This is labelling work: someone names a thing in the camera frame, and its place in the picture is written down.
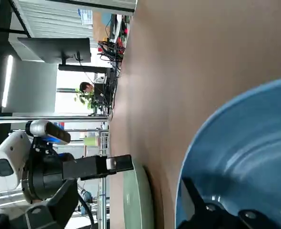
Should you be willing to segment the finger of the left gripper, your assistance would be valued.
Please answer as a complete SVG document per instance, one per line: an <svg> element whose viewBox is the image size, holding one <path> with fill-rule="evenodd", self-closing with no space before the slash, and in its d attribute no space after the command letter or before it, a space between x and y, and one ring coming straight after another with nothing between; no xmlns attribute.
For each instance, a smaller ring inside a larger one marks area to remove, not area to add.
<svg viewBox="0 0 281 229"><path fill-rule="evenodd" d="M91 179L98 179L98 178L106 178L107 176L115 175L117 172L116 171L108 171L106 173L101 173L101 174L94 174L94 175L89 175L85 177L80 177L81 181L84 180L91 180Z"/></svg>
<svg viewBox="0 0 281 229"><path fill-rule="evenodd" d="M109 172L123 172L134 169L130 155L109 157L106 159L106 167Z"/></svg>

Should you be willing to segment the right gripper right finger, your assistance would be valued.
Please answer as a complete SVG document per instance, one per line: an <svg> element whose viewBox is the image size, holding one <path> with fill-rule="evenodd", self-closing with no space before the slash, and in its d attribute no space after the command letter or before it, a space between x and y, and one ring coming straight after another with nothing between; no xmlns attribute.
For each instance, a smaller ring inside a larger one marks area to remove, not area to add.
<svg viewBox="0 0 281 229"><path fill-rule="evenodd" d="M190 178L182 179L195 212L189 220L178 225L180 229L279 229L273 220L253 209L243 209L237 216L213 203L205 203Z"/></svg>

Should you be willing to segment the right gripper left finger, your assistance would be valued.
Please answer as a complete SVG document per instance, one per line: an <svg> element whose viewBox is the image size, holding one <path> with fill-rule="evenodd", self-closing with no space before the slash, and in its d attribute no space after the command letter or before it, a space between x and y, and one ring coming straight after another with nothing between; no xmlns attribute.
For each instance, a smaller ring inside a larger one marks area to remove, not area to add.
<svg viewBox="0 0 281 229"><path fill-rule="evenodd" d="M68 180L49 200L0 208L0 229L63 229L78 204L77 181Z"/></svg>

